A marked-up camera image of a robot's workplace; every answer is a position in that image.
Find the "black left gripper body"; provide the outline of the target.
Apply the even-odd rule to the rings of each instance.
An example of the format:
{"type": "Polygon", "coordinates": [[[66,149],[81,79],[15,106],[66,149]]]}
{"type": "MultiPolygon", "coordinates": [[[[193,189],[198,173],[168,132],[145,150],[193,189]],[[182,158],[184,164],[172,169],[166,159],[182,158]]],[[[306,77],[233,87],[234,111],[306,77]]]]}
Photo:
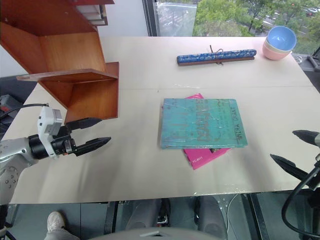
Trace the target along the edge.
{"type": "Polygon", "coordinates": [[[53,136],[51,146],[56,155],[69,155],[76,152],[75,140],[71,137],[72,125],[66,124],[59,128],[57,135],[53,136]]]}

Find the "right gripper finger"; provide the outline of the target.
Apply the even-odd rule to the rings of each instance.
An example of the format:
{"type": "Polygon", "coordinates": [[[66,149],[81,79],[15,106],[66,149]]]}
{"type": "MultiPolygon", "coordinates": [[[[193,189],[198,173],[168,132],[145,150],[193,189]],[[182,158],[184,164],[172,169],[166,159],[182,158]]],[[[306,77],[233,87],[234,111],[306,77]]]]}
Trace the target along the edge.
{"type": "Polygon", "coordinates": [[[294,130],[292,132],[295,136],[300,138],[302,141],[311,144],[319,145],[320,144],[320,133],[310,130],[294,130]]]}
{"type": "MultiPolygon", "coordinates": [[[[297,178],[298,180],[304,180],[309,173],[296,167],[296,165],[281,156],[270,154],[270,157],[288,174],[297,178]]],[[[312,178],[306,183],[309,189],[316,189],[320,186],[320,172],[312,174],[312,178]]]]}

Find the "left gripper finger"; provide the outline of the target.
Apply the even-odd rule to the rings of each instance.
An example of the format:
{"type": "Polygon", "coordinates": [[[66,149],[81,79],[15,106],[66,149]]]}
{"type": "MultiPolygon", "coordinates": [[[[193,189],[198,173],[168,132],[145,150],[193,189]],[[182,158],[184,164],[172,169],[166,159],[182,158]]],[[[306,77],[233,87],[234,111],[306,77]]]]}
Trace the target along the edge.
{"type": "Polygon", "coordinates": [[[76,146],[73,153],[78,157],[92,151],[97,150],[98,148],[106,145],[112,138],[111,137],[99,137],[87,141],[86,143],[76,146]]]}
{"type": "Polygon", "coordinates": [[[88,118],[67,122],[65,126],[69,131],[72,131],[72,130],[86,129],[86,128],[92,127],[101,121],[102,120],[100,118],[88,117],[88,118]]]}

